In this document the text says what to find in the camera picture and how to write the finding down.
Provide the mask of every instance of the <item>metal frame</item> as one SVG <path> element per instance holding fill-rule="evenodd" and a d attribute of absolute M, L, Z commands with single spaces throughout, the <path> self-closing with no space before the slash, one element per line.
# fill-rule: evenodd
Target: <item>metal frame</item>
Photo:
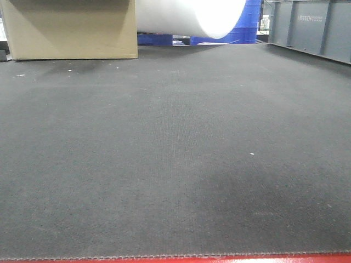
<path fill-rule="evenodd" d="M 277 6 L 278 5 L 287 4 L 287 3 L 291 4 L 291 2 L 292 2 L 292 8 L 291 8 L 290 24 L 288 25 L 288 28 L 283 28 L 283 27 L 286 27 L 286 25 L 279 25 L 276 22 L 276 20 L 277 20 L 277 12 L 279 10 L 277 8 Z M 295 43 L 296 43 L 296 41 L 299 41 L 299 39 L 298 39 L 299 36 L 294 36 L 293 32 L 294 32 L 295 27 L 297 26 L 295 18 L 296 18 L 297 15 L 299 15 L 297 13 L 298 12 L 297 11 L 297 6 L 299 4 L 301 4 L 301 2 L 321 2 L 324 5 L 327 2 L 327 10 L 325 9 L 326 17 L 323 18 L 323 19 L 325 19 L 325 24 L 323 25 L 324 29 L 323 29 L 323 32 L 322 32 L 322 40 L 319 43 L 320 39 L 318 39 L 318 40 L 317 39 L 312 39 L 312 41 L 313 40 L 318 41 L 318 45 L 320 44 L 320 49 L 319 49 L 318 52 L 307 52 L 304 49 L 296 48 L 296 47 L 292 46 L 292 40 L 293 39 L 295 40 L 294 41 Z M 340 58 L 334 57 L 332 55 L 328 55 L 326 53 L 326 43 L 327 43 L 327 41 L 330 38 L 330 32 L 331 32 L 330 31 L 331 30 L 330 29 L 330 24 L 331 24 L 332 21 L 334 21 L 333 19 L 335 19 L 335 16 L 336 16 L 333 13 L 333 11 L 334 11 L 335 5 L 338 4 L 338 3 L 350 4 L 350 7 L 351 7 L 351 0 L 343 0 L 343 1 L 339 1 L 339 0 L 277 0 L 277 1 L 271 1 L 271 4 L 272 4 L 273 8 L 272 8 L 271 23 L 270 23 L 270 36 L 269 36 L 268 43 L 274 44 L 274 45 L 279 45 L 279 46 L 285 47 L 285 48 L 290 48 L 290 49 L 306 52 L 306 53 L 317 55 L 317 56 L 322 56 L 324 58 L 328 58 L 328 59 L 337 60 L 337 61 L 340 61 L 340 62 L 345 62 L 345 63 L 351 64 L 351 42 L 350 42 L 349 45 L 346 46 L 347 48 L 349 48 L 350 52 L 349 52 L 349 56 L 346 55 L 345 58 L 340 59 Z M 344 23 L 346 23 L 348 25 L 351 24 L 351 16 L 349 16 L 349 21 L 345 21 Z M 279 28 L 280 30 L 286 29 L 288 31 L 287 39 L 286 39 L 286 45 L 281 44 L 281 43 L 277 43 L 276 33 L 275 33 L 277 31 L 277 28 Z M 320 29 L 321 29 L 321 25 L 319 24 L 318 27 L 316 27 L 316 30 L 318 30 L 316 32 L 320 32 Z M 345 32 L 344 34 L 345 35 L 351 35 L 351 30 L 350 30 L 350 32 Z"/>

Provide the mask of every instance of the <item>gray metal panel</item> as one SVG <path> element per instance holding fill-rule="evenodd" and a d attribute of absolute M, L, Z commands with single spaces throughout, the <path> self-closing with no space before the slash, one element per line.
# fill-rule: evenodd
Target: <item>gray metal panel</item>
<path fill-rule="evenodd" d="M 320 54 L 329 1 L 295 2 L 291 46 Z"/>
<path fill-rule="evenodd" d="M 324 56 L 351 61 L 351 4 L 340 1 L 332 4 Z"/>
<path fill-rule="evenodd" d="M 287 46 L 292 5 L 292 2 L 275 3 L 274 23 L 272 25 L 273 35 L 270 40 L 271 43 Z"/>

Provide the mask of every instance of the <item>gray machine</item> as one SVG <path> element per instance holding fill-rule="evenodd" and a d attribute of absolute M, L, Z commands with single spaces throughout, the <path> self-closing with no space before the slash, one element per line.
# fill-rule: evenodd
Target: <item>gray machine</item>
<path fill-rule="evenodd" d="M 351 63 L 351 0 L 270 4 L 269 43 Z"/>

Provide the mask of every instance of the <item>blue plastic crate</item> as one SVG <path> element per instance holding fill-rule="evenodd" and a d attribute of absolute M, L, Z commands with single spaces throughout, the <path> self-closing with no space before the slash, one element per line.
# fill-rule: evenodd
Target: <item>blue plastic crate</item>
<path fill-rule="evenodd" d="M 138 45 L 173 45 L 173 35 L 138 34 Z"/>
<path fill-rule="evenodd" d="M 246 0 L 236 27 L 258 27 L 262 0 Z"/>
<path fill-rule="evenodd" d="M 257 27 L 235 27 L 228 35 L 220 39 L 209 37 L 191 37 L 190 44 L 197 45 L 203 42 L 227 44 L 253 44 L 256 43 Z"/>
<path fill-rule="evenodd" d="M 221 39 L 208 37 L 191 37 L 190 44 L 197 45 L 202 42 L 251 44 L 256 43 L 259 16 L 261 13 L 261 0 L 246 0 L 244 10 L 233 30 Z"/>

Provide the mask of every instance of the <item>white cylinder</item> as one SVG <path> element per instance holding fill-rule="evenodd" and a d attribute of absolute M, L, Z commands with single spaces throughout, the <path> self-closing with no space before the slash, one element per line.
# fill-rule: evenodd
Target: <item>white cylinder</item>
<path fill-rule="evenodd" d="M 137 0 L 138 32 L 222 38 L 246 0 Z"/>

